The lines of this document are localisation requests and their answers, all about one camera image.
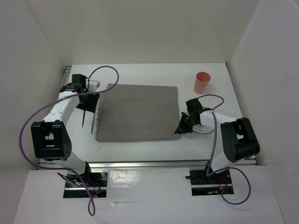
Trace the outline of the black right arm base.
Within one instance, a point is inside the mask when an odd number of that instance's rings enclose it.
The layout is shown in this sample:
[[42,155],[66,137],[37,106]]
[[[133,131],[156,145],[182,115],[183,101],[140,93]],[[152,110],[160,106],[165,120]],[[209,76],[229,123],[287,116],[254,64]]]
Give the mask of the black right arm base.
[[192,196],[224,195],[234,194],[230,172],[224,171],[220,174],[207,177],[204,170],[190,170],[185,177],[191,183]]

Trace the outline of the white plate with teal rim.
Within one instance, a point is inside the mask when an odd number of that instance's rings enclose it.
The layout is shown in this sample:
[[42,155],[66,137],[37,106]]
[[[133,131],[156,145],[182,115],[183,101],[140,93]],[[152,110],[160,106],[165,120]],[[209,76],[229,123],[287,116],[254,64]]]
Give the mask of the white plate with teal rim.
[[214,128],[204,125],[194,125],[192,131],[198,134],[210,134],[214,131]]

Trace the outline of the silver table knife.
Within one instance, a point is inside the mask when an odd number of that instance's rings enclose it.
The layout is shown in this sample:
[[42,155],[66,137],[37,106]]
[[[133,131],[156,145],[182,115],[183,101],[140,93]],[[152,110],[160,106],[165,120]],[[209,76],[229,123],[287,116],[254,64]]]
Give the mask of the silver table knife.
[[95,113],[93,113],[93,119],[92,119],[92,125],[91,125],[91,134],[93,134],[94,122],[95,122]]

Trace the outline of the grey cloth placemat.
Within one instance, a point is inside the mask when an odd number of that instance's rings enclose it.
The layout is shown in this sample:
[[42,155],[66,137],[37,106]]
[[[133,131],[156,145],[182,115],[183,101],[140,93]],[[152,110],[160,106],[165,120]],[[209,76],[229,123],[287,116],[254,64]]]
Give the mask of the grey cloth placemat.
[[98,102],[98,142],[167,141],[180,138],[176,86],[108,84]]

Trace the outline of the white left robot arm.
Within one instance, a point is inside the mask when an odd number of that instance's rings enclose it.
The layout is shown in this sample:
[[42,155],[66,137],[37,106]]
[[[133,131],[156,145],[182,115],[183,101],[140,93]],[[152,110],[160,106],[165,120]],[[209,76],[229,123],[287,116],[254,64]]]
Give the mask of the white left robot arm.
[[33,122],[31,134],[36,158],[54,161],[77,172],[76,181],[88,186],[93,180],[87,162],[72,152],[71,139],[66,125],[75,108],[95,114],[99,94],[93,94],[100,82],[84,75],[74,74],[72,80],[59,91],[58,100],[49,114],[40,122]]

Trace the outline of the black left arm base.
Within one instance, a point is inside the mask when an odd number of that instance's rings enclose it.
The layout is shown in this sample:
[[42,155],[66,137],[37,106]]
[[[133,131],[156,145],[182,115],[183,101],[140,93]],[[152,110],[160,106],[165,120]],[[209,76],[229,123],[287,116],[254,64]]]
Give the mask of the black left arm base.
[[[65,181],[63,198],[88,198],[88,193],[76,175],[58,175]],[[107,196],[108,172],[92,172],[89,177],[81,176],[91,196],[104,198]]]

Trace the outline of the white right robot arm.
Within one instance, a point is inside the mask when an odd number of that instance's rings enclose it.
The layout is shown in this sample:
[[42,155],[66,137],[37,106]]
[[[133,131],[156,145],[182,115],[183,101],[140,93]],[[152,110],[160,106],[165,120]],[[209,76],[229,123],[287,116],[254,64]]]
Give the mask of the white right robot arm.
[[260,145],[248,118],[232,118],[215,112],[215,108],[203,107],[197,98],[186,102],[187,113],[182,113],[175,134],[187,134],[195,126],[214,130],[211,156],[204,171],[209,183],[216,182],[220,173],[231,169],[243,159],[260,153]]

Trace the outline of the black dinner fork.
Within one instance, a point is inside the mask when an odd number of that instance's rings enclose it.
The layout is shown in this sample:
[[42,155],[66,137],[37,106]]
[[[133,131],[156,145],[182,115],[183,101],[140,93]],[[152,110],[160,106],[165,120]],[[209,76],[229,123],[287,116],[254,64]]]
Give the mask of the black dinner fork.
[[84,127],[86,110],[83,111],[82,127]]

